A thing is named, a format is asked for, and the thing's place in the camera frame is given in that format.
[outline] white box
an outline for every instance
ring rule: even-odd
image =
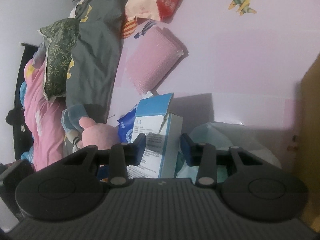
[[[183,118],[168,111],[172,95],[140,100],[131,142],[144,133],[147,143],[140,165],[127,167],[129,178],[173,178]]]

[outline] blue fabric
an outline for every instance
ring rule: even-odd
[[[27,91],[27,84],[26,82],[22,82],[21,87],[20,87],[20,102],[22,104],[22,107],[24,109],[24,95],[26,94]]]
[[[83,128],[79,125],[81,117],[88,116],[84,106],[81,104],[73,105],[66,110],[62,111],[61,124],[65,132],[70,130],[83,131]]]
[[[28,152],[24,152],[21,155],[22,160],[28,160],[30,163],[33,164],[33,146],[30,148]]]
[[[109,165],[101,166],[98,170],[98,180],[106,179],[109,177]]]

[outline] pink wall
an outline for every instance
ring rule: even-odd
[[[251,0],[257,14],[243,16],[228,10],[231,1],[183,0],[172,20],[158,24],[185,44],[188,57],[157,91],[212,94],[215,121],[252,127],[290,170],[294,153],[286,147],[295,133],[297,88],[320,52],[320,0]],[[142,39],[125,39],[127,59]],[[121,69],[110,109],[113,125],[140,98]],[[190,116],[184,121],[194,123]]]

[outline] white plastic bag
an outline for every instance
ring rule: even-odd
[[[246,126],[223,122],[205,123],[194,128],[189,134],[194,143],[210,143],[218,150],[228,150],[230,146],[239,146],[266,162],[281,168],[281,164],[273,153],[261,145],[254,133]],[[177,178],[191,178],[196,180],[199,167],[189,167],[184,162]],[[218,182],[226,179],[226,168],[218,166]]]

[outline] green floral pillow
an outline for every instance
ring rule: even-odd
[[[79,20],[63,19],[39,30],[47,48],[44,97],[50,100],[66,95],[66,79],[71,49],[79,34]]]

